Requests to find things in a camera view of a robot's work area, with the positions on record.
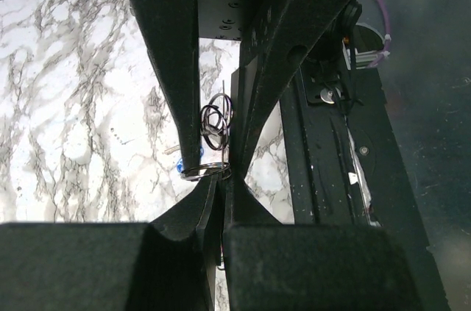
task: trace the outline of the marble tabletop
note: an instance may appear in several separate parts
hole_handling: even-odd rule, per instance
[[[230,93],[238,43],[200,40],[201,102]],[[0,223],[151,221],[191,192],[129,0],[0,1]],[[205,147],[202,162],[218,154]],[[280,110],[247,184],[294,221]],[[228,310],[224,273],[216,307]]]

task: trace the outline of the marble table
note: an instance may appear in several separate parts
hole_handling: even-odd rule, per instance
[[[199,62],[207,104],[223,80],[230,92],[238,43],[201,39]],[[0,1],[0,223],[153,220],[195,185],[164,154],[177,144],[129,0]],[[278,107],[246,181],[294,221]],[[218,272],[218,310],[225,288]]]

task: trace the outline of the silver bolt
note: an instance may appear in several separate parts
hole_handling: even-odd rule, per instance
[[[360,147],[360,154],[361,155],[368,155],[369,149],[368,147]]]

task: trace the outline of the round hole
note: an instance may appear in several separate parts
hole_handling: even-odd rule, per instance
[[[296,45],[291,48],[288,55],[286,56],[286,59],[292,65],[299,66],[307,53],[308,48],[306,48],[304,45]]]

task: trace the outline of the metal ring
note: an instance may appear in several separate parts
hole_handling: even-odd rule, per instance
[[[207,169],[219,169],[219,170],[208,171]],[[195,166],[194,168],[182,170],[182,172],[180,173],[180,176],[182,179],[192,181],[192,180],[201,179],[202,177],[224,173],[225,171],[228,171],[229,169],[230,169],[230,164],[228,162],[224,162],[224,163],[209,162],[208,164],[201,164],[199,166]],[[227,176],[223,177],[223,179],[227,179],[230,175],[231,173],[229,172]]]

